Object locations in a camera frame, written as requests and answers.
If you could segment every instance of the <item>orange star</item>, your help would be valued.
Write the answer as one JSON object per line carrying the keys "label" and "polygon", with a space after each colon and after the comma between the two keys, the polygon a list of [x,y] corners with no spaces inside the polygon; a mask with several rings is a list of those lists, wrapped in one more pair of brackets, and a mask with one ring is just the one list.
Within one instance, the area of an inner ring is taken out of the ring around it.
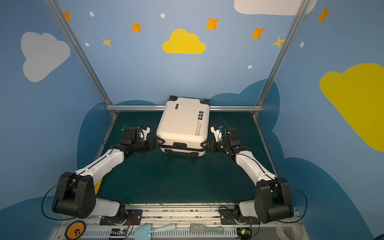
{"label": "orange star", "polygon": [[132,32],[137,31],[137,32],[141,33],[141,30],[140,30],[141,23],[138,23],[138,24],[133,23],[133,22],[131,22],[131,23],[132,23],[132,26],[133,26]]}
{"label": "orange star", "polygon": [[216,31],[216,24],[218,21],[219,21],[219,19],[212,20],[212,19],[208,18],[208,26],[205,30],[213,29]]}
{"label": "orange star", "polygon": [[318,20],[321,20],[321,23],[323,23],[324,22],[324,19],[328,16],[328,14],[330,13],[331,11],[327,11],[327,10],[325,10],[325,8],[324,8],[324,10],[323,10],[323,12],[321,13],[321,15],[317,18]]}
{"label": "orange star", "polygon": [[72,21],[72,19],[70,18],[70,12],[66,12],[66,13],[64,13],[64,16],[65,16],[65,18],[68,20],[68,21]]}
{"label": "orange star", "polygon": [[265,30],[265,28],[264,28],[264,29],[258,29],[258,28],[255,27],[255,32],[254,32],[253,35],[251,36],[251,39],[252,39],[252,38],[258,38],[258,39],[260,39],[264,30]]}

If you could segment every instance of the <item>light blue toy shovel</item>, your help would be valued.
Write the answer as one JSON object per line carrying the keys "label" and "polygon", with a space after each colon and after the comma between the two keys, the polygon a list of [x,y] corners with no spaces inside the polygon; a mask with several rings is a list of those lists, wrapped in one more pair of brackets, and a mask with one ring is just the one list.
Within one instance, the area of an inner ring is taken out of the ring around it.
{"label": "light blue toy shovel", "polygon": [[166,231],[173,231],[173,230],[176,230],[176,224],[170,224],[170,225],[158,227],[155,229],[152,229],[151,224],[145,224],[143,226],[139,226],[136,229],[135,234],[133,235],[133,238],[135,240],[151,240],[151,238],[152,238],[151,234],[152,233],[166,232]]}

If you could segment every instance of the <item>yellow object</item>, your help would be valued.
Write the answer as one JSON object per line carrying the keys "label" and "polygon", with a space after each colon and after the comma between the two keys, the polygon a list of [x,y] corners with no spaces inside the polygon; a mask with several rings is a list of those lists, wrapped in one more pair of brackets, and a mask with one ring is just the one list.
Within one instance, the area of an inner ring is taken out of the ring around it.
{"label": "yellow object", "polygon": [[262,33],[263,33],[264,30],[265,30],[265,28],[264,28],[264,29],[258,29],[258,28],[255,27],[255,32],[254,32],[253,35],[251,36],[251,39],[252,39],[252,38],[258,38],[258,39],[260,39],[260,38],[262,37]]}
{"label": "yellow object", "polygon": [[317,18],[318,20],[321,20],[321,23],[323,23],[324,22],[324,20],[325,20],[325,18],[328,16],[328,14],[330,14],[331,13],[331,11],[327,11],[327,10],[325,10],[325,8],[324,8],[324,10],[323,10],[323,12],[321,13],[321,15]]}
{"label": "yellow object", "polygon": [[213,29],[216,31],[216,25],[217,25],[218,21],[219,21],[219,19],[212,20],[212,19],[208,18],[208,26],[205,30]]}
{"label": "yellow object", "polygon": [[95,186],[95,194],[97,195],[97,193],[99,192],[99,189],[100,189],[100,186],[101,186],[101,181],[103,180],[103,178],[101,178],[98,182],[97,182],[97,184],[96,184],[96,186]]}
{"label": "yellow object", "polygon": [[107,41],[107,40],[105,40],[104,38],[103,38],[103,40],[104,40],[103,45],[108,45],[109,47],[111,47],[111,46],[109,45],[109,42],[112,41],[112,40],[108,40],[108,41]]}
{"label": "yellow object", "polygon": [[141,30],[140,30],[141,23],[138,23],[138,24],[133,23],[133,22],[131,22],[131,23],[132,23],[132,26],[133,26],[132,32],[137,31],[137,32],[141,33]]}
{"label": "yellow object", "polygon": [[166,53],[203,53],[207,47],[200,42],[199,37],[184,29],[176,29],[169,37],[169,41],[163,43],[163,51]]}
{"label": "yellow object", "polygon": [[364,142],[384,152],[384,67],[363,63],[329,72],[320,88]]}
{"label": "yellow object", "polygon": [[65,16],[65,18],[68,20],[68,21],[72,21],[72,19],[70,18],[70,12],[66,12],[66,13],[64,13],[64,16]]}
{"label": "yellow object", "polygon": [[278,37],[277,37],[277,42],[274,43],[274,44],[272,44],[272,46],[273,46],[273,45],[277,45],[277,46],[280,48],[281,43],[284,42],[284,41],[285,41],[285,39],[281,40],[281,39],[280,39],[280,36],[278,36]]}

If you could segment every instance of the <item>white suitcase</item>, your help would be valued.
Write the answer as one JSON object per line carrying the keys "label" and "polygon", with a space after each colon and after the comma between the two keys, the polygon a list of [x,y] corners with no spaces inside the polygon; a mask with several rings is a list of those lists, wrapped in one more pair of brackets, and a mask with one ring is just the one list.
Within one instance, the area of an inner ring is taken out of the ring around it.
{"label": "white suitcase", "polygon": [[156,136],[165,141],[160,149],[182,156],[203,156],[201,143],[208,138],[209,99],[170,96],[161,116]]}

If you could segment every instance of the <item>yellow cloud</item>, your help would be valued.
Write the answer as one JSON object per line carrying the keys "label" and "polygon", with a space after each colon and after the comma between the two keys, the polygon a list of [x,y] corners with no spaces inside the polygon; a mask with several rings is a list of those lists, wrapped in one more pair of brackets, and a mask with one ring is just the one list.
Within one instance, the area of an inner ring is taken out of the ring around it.
{"label": "yellow cloud", "polygon": [[364,142],[384,152],[384,67],[363,63],[329,72],[320,88]]}
{"label": "yellow cloud", "polygon": [[207,47],[200,42],[199,37],[184,29],[176,29],[170,35],[169,41],[163,43],[163,51],[166,53],[203,53]]}

